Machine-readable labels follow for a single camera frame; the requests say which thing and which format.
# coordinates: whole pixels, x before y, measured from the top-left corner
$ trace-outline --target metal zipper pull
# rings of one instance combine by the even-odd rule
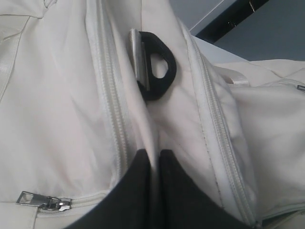
[[[71,199],[59,199],[23,191],[16,204],[34,206],[48,211],[65,211],[71,208]]]

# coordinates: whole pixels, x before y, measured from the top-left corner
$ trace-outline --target gray wall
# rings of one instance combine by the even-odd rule
[[[305,61],[305,0],[269,0],[215,45],[251,61]]]

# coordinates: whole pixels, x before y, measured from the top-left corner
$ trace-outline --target cream leather bag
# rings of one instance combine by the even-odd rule
[[[157,99],[143,99],[152,85],[137,78],[130,30],[155,34],[175,59],[175,79]],[[156,76],[172,67],[155,56],[150,62]],[[152,165],[152,206],[158,154],[171,149],[202,192],[251,227],[301,213],[304,66],[214,68],[166,0],[0,0],[3,228],[68,226],[111,192],[142,148]],[[61,207],[22,205],[34,194]]]

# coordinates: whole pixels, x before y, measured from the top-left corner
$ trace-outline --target white strap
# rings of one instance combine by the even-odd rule
[[[216,66],[214,66],[214,69],[218,74],[222,76],[225,82],[230,86],[237,86],[237,87],[250,86],[248,79],[237,71],[216,67]]]

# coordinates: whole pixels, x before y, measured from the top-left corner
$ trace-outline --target white zipper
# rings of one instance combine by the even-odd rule
[[[227,177],[231,186],[231,190],[234,194],[236,205],[239,209],[243,221],[253,227],[259,227],[255,219],[255,209],[251,203],[248,194],[246,193],[243,177],[237,164],[232,145],[229,140],[228,127],[224,120],[222,109],[220,108],[219,102],[215,96],[215,91],[208,76],[207,69],[205,67],[204,60],[202,59],[201,53],[198,50],[197,45],[192,40],[190,34],[182,25],[183,33],[187,41],[189,49],[195,49],[196,58],[193,61],[198,61],[200,65],[200,71],[202,76],[204,91],[199,93],[205,93],[213,120],[213,126],[217,135],[218,145],[222,154],[223,164],[226,170]]]
[[[103,0],[87,0],[86,28],[91,48],[99,96],[103,99],[112,127],[112,138],[116,148],[117,176],[112,187],[122,178],[127,170],[127,141],[124,120],[121,114],[119,97],[113,74],[114,44],[110,22],[107,18]]]
[[[113,72],[114,61],[116,61],[113,56],[116,50],[114,50],[110,22],[106,10],[102,6],[103,2],[103,0],[87,0],[86,29],[101,106],[105,107],[112,128],[109,134],[112,135],[116,149],[116,175],[112,177],[109,190],[89,197],[69,199],[22,192],[16,203],[37,207],[39,209],[38,217],[60,217],[88,212],[103,200],[127,171],[128,150],[125,121]]]

